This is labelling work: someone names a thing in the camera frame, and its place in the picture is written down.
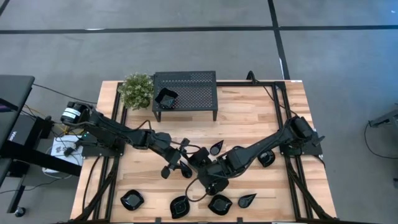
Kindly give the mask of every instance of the potted plant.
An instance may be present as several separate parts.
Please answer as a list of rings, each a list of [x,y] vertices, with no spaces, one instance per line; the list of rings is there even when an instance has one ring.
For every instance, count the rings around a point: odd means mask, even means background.
[[[118,92],[126,108],[138,110],[150,105],[154,84],[147,74],[134,73],[126,77]]]

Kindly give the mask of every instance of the black mesh stool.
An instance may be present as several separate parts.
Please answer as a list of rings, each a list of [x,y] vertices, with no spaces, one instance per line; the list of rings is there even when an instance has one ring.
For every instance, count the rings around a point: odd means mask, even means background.
[[[178,93],[172,109],[162,108],[155,98],[161,89]],[[152,112],[160,122],[164,111],[212,111],[217,120],[218,102],[216,72],[157,72],[154,75],[154,100]]]

